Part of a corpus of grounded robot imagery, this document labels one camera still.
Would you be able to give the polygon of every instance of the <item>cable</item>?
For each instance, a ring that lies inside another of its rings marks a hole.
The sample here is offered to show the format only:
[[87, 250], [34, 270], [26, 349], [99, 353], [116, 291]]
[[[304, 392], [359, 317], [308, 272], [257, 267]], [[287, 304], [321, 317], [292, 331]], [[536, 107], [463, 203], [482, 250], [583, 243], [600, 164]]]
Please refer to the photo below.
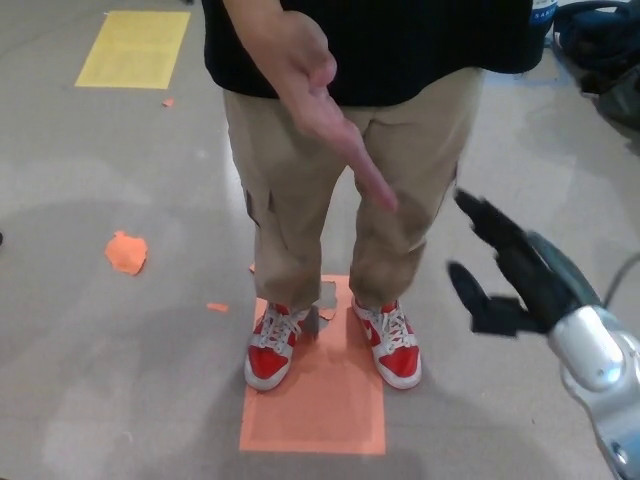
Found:
[[631, 271], [631, 269], [637, 264], [640, 263], [640, 252], [633, 254], [629, 259], [622, 264], [622, 267], [616, 272], [611, 281], [611, 285], [607, 290], [607, 294], [604, 297], [604, 308], [609, 308], [613, 297], [618, 291], [618, 288], [622, 284], [622, 281], [626, 278], [627, 274]]

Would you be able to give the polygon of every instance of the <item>khaki pants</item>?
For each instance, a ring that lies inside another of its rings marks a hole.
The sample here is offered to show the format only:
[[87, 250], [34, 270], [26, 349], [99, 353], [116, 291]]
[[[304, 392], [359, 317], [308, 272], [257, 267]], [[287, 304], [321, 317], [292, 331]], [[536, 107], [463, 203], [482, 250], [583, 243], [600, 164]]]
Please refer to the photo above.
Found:
[[[481, 88], [481, 71], [464, 69], [397, 106], [344, 108], [400, 201], [390, 214], [362, 196], [350, 286], [363, 305], [388, 304], [411, 285], [427, 230], [455, 179]], [[256, 293], [292, 310], [307, 308], [320, 295], [320, 235], [345, 164], [298, 133], [276, 100], [225, 92], [225, 106], [247, 211], [257, 225]]]

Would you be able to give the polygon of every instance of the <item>red sneaker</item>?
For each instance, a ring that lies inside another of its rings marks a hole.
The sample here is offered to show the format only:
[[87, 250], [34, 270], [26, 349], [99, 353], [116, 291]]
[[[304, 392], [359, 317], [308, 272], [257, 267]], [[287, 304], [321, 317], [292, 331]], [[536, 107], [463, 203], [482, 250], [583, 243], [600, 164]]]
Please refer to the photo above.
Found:
[[280, 305], [269, 304], [260, 323], [251, 334], [244, 377], [259, 391], [275, 388], [291, 366], [296, 341], [309, 310], [291, 314]]
[[420, 347], [400, 304], [370, 310], [354, 298], [353, 311], [362, 322], [382, 378], [400, 390], [415, 387], [422, 378]]

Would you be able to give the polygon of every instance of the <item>concrete floor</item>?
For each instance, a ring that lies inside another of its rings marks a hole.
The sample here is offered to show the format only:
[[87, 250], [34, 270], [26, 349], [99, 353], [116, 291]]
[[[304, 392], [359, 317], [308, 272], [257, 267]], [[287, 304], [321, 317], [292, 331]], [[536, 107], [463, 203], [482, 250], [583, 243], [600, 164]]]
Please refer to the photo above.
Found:
[[[183, 7], [0, 6], [0, 477], [610, 478], [544, 342], [469, 333], [445, 261], [462, 260], [489, 290], [506, 286], [450, 200], [405, 300], [428, 375], [411, 392], [385, 391], [387, 454], [239, 452], [252, 224], [202, 64], [200, 7], [170, 92], [76, 89], [114, 8]], [[571, 85], [490, 80], [461, 185], [552, 238], [603, 291], [640, 249], [640, 138]], [[162, 109], [168, 95], [176, 105]], [[326, 273], [348, 271], [355, 207], [347, 176], [325, 230]], [[150, 243], [143, 275], [115, 274], [104, 259], [116, 230]], [[640, 272], [615, 301], [636, 331], [638, 286]], [[212, 315], [211, 301], [230, 313]]]

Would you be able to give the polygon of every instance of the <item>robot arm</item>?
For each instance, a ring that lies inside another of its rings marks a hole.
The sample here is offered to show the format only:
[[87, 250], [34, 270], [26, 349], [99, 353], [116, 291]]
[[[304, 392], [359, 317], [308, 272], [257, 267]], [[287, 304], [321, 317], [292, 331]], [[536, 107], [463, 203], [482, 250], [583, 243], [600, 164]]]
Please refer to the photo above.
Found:
[[589, 416], [614, 478], [640, 480], [640, 342], [551, 242], [465, 191], [455, 199], [476, 235], [495, 250], [498, 268], [519, 297], [487, 296], [465, 267], [451, 262], [449, 276], [471, 313], [471, 330], [545, 336], [560, 360], [563, 385]]

